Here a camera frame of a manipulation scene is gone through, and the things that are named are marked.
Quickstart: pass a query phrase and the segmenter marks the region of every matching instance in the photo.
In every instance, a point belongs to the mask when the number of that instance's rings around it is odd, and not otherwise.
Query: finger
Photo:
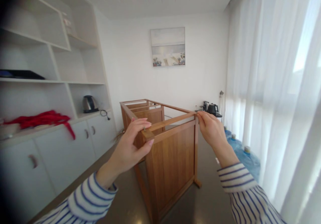
[[[144,123],[144,122],[150,123],[149,121],[147,121],[147,118],[144,118],[144,119],[135,120],[133,124],[138,125],[138,124],[141,124],[141,123]]]
[[[204,120],[203,120],[202,116],[199,113],[197,113],[197,117],[198,117],[198,123],[200,125],[200,128],[203,129],[205,127]]]
[[[137,162],[150,152],[151,147],[153,146],[153,143],[154,143],[154,139],[147,141],[140,149],[138,149],[134,153],[134,157],[135,157],[135,160],[137,160]]]
[[[139,124],[139,125],[134,125],[130,128],[129,132],[131,135],[134,135],[136,136],[138,134],[139,131],[143,130],[144,127],[145,129],[149,128],[151,126],[151,123],[149,122],[146,122],[146,123],[142,123],[142,124]]]
[[[212,115],[212,114],[210,114],[210,113],[207,113],[208,114],[208,116],[212,119],[212,120],[214,120],[214,121],[219,121],[218,120],[218,118],[216,118],[214,115]]]
[[[206,113],[204,111],[199,111],[199,112],[200,112],[201,117],[204,120],[205,126],[208,125],[212,121],[212,119],[208,116],[208,113]]]

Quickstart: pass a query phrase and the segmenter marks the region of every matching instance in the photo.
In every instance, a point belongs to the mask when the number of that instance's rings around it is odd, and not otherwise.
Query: picture frame
[[[153,67],[185,66],[185,27],[150,30]]]

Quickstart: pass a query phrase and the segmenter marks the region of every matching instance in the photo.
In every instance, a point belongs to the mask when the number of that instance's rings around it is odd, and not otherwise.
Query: fingernail
[[[148,142],[149,145],[153,145],[155,139],[152,139]]]

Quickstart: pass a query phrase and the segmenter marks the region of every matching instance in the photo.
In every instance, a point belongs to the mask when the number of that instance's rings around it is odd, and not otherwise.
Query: left hand
[[[111,158],[97,172],[96,178],[101,186],[109,187],[119,174],[132,168],[149,153],[154,143],[153,139],[146,142],[140,149],[137,149],[133,143],[138,132],[150,126],[151,123],[147,118],[131,120]]]

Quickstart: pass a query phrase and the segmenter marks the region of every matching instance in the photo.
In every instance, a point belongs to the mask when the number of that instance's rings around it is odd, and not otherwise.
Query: blue water bottle
[[[231,132],[231,131],[229,131],[229,130],[227,130],[227,127],[226,127],[226,126],[224,126],[224,131],[225,131],[226,139],[231,138],[231,136],[232,136],[232,132]]]
[[[246,169],[248,169],[250,174],[258,182],[261,169],[261,164],[258,157],[251,153],[251,149],[249,146],[245,146],[244,150],[236,149],[234,152],[238,157],[239,161],[246,167]]]
[[[236,134],[232,134],[227,142],[232,146],[233,150],[242,148],[242,142],[236,139]]]

